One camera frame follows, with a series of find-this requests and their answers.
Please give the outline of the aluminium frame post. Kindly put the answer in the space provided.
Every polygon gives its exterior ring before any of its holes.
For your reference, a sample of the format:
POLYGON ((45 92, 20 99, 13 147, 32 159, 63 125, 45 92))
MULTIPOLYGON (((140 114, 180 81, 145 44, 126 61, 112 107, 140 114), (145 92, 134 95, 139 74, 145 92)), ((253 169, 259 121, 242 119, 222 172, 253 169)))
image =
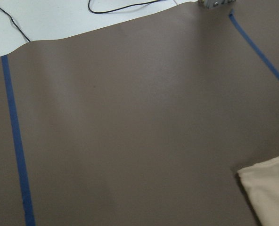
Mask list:
POLYGON ((198 3, 204 8, 211 9, 221 5, 231 4, 235 1, 236 0, 198 0, 198 3))

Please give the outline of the cream long-sleeve printed shirt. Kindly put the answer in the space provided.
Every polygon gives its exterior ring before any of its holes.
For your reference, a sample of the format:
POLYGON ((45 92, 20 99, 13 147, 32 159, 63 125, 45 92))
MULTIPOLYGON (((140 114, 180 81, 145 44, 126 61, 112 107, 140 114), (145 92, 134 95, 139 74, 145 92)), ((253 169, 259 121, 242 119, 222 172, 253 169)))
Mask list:
POLYGON ((238 170, 249 201, 263 226, 279 226, 279 156, 238 170))

